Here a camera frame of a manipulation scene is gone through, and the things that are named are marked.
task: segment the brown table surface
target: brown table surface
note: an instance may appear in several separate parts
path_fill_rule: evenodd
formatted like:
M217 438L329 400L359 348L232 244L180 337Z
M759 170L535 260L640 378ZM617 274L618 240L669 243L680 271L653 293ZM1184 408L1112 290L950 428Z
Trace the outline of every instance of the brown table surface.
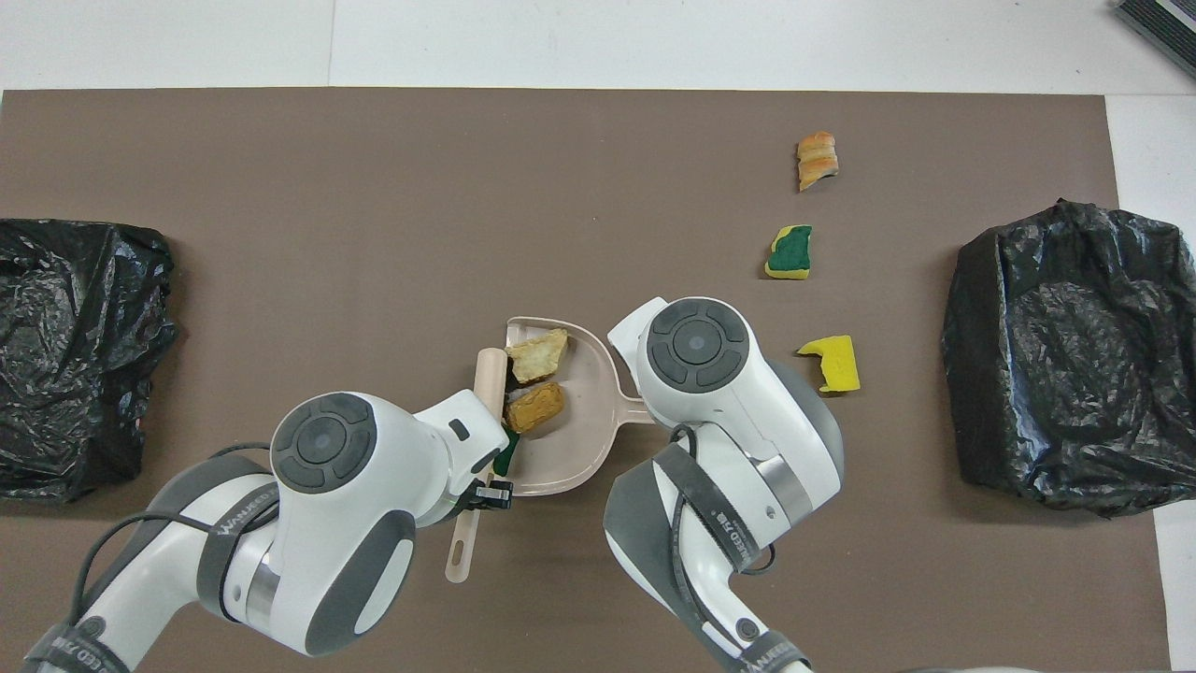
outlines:
M842 175L798 194L828 129ZM820 671L1165 668L1152 519L1055 513L957 476L939 330L954 252L1057 197L1116 204L1096 97L533 90L8 91L0 213L122 221L177 256L183 336L154 374L145 470L62 509L0 506L0 667L61 618L112 521L297 403L415 411L472 383L513 314L598 334L652 295L740 308L767 356L850 334L864 388L828 400L847 483L744 601ZM765 279L812 224L813 271ZM142 671L713 671L622 573L611 481L663 447L621 432L567 494L482 518L471 579L421 531L385 620L307 660L197 606Z

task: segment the white tile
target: white tile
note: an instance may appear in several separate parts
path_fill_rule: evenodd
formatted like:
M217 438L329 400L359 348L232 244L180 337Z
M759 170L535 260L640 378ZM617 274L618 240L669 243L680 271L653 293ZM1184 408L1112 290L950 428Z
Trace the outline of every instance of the white tile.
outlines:
M1170 221L1196 240L1196 96L1110 96L1109 136L1121 207ZM1154 513L1171 667L1196 671L1196 502Z
M1196 93L1107 0L338 0L330 82Z
M327 85L334 0L4 0L0 88Z

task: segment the black plastic bag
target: black plastic bag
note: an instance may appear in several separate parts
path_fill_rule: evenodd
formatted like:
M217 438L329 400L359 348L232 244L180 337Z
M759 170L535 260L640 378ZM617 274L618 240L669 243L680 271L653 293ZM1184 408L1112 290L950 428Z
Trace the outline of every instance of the black plastic bag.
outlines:
M173 265L152 228L0 219L0 497L68 502L141 472Z
M1191 498L1194 328L1173 225L1060 201L986 231L942 329L964 481L1105 518Z

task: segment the white robotic arm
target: white robotic arm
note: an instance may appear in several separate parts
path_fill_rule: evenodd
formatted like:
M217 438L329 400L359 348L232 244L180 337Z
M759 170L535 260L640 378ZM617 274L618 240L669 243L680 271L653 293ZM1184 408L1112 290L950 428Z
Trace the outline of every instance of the white robotic arm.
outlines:
M133 671L194 601L299 653L336 651L390 607L416 528L509 507L477 481L506 445L469 391L414 416L358 393L307 400L274 434L274 475L230 454L167 483L23 671Z
M724 669L808 671L728 581L838 492L842 439L826 406L715 299L653 299L609 339L648 411L675 428L669 447L615 481L604 518L615 557Z

